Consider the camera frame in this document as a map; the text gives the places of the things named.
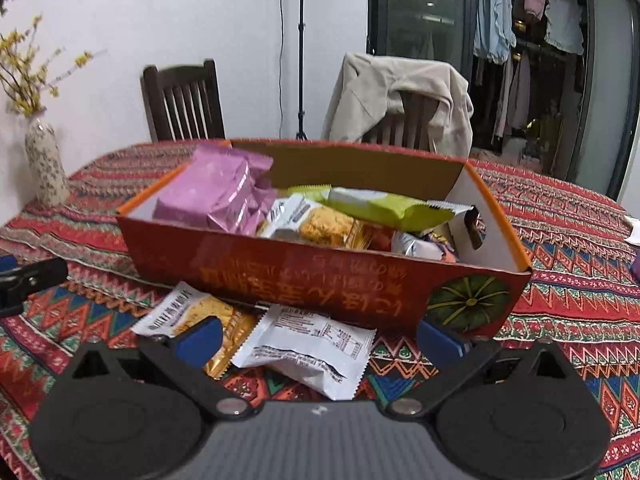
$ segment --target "dark brown chair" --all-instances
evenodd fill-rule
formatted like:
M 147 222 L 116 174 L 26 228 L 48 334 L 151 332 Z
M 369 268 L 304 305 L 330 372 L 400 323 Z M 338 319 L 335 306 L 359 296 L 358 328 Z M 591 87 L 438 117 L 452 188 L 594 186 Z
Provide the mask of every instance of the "dark brown chair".
M 429 121 L 438 102 L 417 93 L 400 92 L 404 114 L 387 113 L 382 120 L 362 136 L 362 142 L 402 146 L 433 152 L 429 140 Z
M 143 89 L 156 131 L 155 140 L 224 139 L 216 64 L 147 66 Z

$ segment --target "table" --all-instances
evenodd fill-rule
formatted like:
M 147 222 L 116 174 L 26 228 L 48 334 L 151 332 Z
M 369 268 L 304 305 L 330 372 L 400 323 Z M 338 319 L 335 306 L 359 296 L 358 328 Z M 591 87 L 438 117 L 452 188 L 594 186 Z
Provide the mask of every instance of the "table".
M 23 316 L 0 320 L 0 455 L 18 478 L 42 475 L 30 451 L 28 421 L 70 356 L 89 336 L 130 346 L 130 327 L 168 291 L 137 277 L 114 211 L 168 170 L 194 144 L 143 144 L 95 160 L 71 178 L 65 206 L 29 204 L 0 228 L 0 251 L 22 263 L 62 256 L 63 285 L 34 295 Z M 635 251 L 623 211 L 597 193 L 531 173 L 473 161 L 497 196 L 534 273 L 500 330 L 505 346 L 540 336 L 557 340 L 600 403 L 612 443 L 599 479 L 640 474 L 640 288 L 629 274 Z M 357 397 L 386 403 L 435 373 L 412 335 L 377 336 Z M 259 404 L 319 399 L 319 394 L 265 369 L 229 370 L 227 388 Z

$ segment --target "red cardboard box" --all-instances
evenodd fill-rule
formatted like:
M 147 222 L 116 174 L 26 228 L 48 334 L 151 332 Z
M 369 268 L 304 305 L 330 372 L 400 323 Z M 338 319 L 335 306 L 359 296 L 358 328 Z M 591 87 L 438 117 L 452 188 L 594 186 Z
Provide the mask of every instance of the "red cardboard box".
M 449 223 L 463 264 L 418 260 L 180 227 L 152 220 L 157 193 L 184 166 L 123 205 L 118 224 L 140 275 L 225 298 L 300 306 L 353 324 L 413 333 L 428 309 L 477 309 L 493 336 L 531 276 L 530 261 L 488 187 L 467 162 L 368 144 L 235 140 L 273 157 L 273 187 L 332 184 L 475 205 L 484 239 Z

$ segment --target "beige jacket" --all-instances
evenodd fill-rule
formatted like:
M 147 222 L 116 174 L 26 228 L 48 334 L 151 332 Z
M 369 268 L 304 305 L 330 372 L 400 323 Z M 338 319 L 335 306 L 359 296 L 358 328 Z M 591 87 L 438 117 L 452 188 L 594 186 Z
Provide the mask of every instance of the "beige jacket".
M 347 53 L 324 118 L 322 138 L 359 142 L 387 112 L 403 113 L 401 91 L 438 101 L 429 121 L 430 145 L 442 155 L 468 157 L 474 108 L 468 83 L 448 63 Z

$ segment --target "white ceramic vase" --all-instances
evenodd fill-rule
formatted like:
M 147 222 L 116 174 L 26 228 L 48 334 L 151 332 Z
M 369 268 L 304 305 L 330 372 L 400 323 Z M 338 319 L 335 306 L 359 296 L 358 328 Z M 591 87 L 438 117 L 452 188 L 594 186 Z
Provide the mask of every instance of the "white ceramic vase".
M 69 182 L 60 161 L 56 135 L 51 126 L 42 123 L 42 113 L 27 119 L 24 149 L 40 203 L 44 206 L 65 203 L 69 198 Z

